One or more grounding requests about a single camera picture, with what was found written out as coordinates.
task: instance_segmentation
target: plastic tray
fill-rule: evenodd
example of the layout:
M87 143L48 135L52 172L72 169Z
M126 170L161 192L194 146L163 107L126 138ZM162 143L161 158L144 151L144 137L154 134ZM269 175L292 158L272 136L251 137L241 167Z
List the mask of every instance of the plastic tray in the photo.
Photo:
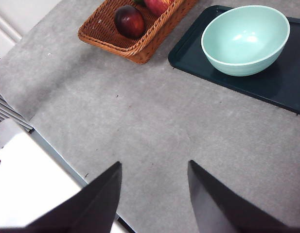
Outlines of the plastic tray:
M230 7L211 6L192 24L169 53L170 64L213 83L300 114L300 19L290 18L290 36L278 59L264 71L247 77L221 73L201 48L206 26Z

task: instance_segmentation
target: bowl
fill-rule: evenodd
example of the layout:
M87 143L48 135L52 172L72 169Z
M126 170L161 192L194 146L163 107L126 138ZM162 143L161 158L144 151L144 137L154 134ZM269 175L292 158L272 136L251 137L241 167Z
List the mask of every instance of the bowl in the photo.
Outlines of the bowl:
M270 66L290 33L287 18L267 6L237 7L205 28L201 44L210 63L232 76L248 76Z

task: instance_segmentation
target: apple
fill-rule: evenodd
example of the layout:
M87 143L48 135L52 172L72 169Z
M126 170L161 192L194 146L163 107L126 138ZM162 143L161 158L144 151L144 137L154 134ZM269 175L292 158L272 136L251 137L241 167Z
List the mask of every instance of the apple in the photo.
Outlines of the apple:
M144 0L145 5L156 16L163 14L175 0Z
M114 24L121 35L130 39L138 39L145 32L142 14L131 5L121 6L116 10Z

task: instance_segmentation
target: wicker basket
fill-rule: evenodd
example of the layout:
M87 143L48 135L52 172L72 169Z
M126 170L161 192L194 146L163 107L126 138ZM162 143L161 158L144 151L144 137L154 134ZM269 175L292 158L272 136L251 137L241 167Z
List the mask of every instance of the wicker basket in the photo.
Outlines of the wicker basket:
M166 12L156 17L146 7L134 4L132 0L105 0L80 27L78 37L86 43L144 64L197 1L175 0ZM142 13L146 24L146 33L137 40L120 35L114 25L115 11L127 4Z

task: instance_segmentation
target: table surface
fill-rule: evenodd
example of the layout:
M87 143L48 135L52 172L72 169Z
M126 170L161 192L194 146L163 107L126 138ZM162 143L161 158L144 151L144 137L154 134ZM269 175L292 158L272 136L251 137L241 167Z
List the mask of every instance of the table surface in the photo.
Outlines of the table surface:
M173 69L167 55L208 6L262 4L300 17L300 0L201 0L137 65L81 42L102 0L62 0L0 61L0 94L86 180L123 163L118 214L137 232L191 232L187 162L300 226L300 116Z

